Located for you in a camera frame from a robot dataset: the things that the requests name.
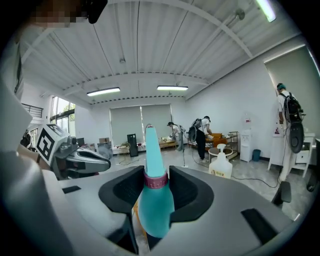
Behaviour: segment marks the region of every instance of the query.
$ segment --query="plastic jug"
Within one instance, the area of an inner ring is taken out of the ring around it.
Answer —
[[[209,173],[222,178],[231,178],[232,164],[228,162],[226,154],[224,153],[225,144],[219,144],[217,149],[220,150],[216,160],[209,165]]]

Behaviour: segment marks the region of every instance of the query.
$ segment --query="floor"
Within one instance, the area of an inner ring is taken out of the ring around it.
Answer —
[[[207,172],[209,163],[199,163],[199,156],[196,149],[189,148],[185,146],[184,158],[181,152],[175,151],[174,148],[162,149],[162,159],[164,162],[165,168],[168,170],[169,166],[185,166],[198,170],[200,172]],[[271,187],[267,186],[260,180],[237,180],[235,178],[231,178],[237,182],[243,183],[255,192],[259,193],[265,199],[271,201],[277,191],[277,188],[272,188],[277,185],[277,177],[279,175],[280,167],[276,165],[272,165],[270,170],[268,168],[268,161],[260,160],[258,162],[244,162],[236,157],[230,160],[232,163],[232,176],[236,178],[255,178],[261,179]],[[141,152],[137,157],[129,157],[123,155],[114,156],[111,159],[111,168],[108,172],[117,171],[123,168],[131,167],[131,166],[139,166],[146,164],[146,153]],[[286,214],[290,219],[294,220],[297,217],[306,214],[309,210],[311,203],[314,200],[314,192],[309,192],[306,189],[307,181],[309,180],[311,170],[308,170],[305,178],[302,178],[302,171],[293,169],[291,173],[288,175],[287,180],[291,185],[291,203],[284,203],[282,211]],[[143,236],[141,227],[137,221],[137,217],[134,215],[133,218],[133,228],[136,234],[136,240],[139,246],[139,254],[145,255],[148,253],[149,248],[146,243],[146,240]]]

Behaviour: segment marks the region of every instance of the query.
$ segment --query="cardboard box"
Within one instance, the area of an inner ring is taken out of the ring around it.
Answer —
[[[109,138],[100,138],[99,143],[108,143],[110,142]]]

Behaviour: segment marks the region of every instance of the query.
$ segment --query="round table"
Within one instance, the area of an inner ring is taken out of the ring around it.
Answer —
[[[216,147],[212,147],[212,148],[210,148],[208,150],[208,153],[209,153],[209,164],[211,163],[211,156],[217,157],[219,152],[220,152],[220,149],[217,149]],[[231,148],[225,147],[223,149],[223,152],[225,153],[225,156],[228,157],[228,156],[231,156],[234,151]]]

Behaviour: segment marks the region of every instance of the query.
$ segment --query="black speaker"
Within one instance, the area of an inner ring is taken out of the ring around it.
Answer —
[[[130,144],[130,157],[138,156],[138,146],[137,146],[137,138],[136,134],[128,134],[127,136],[128,143]]]

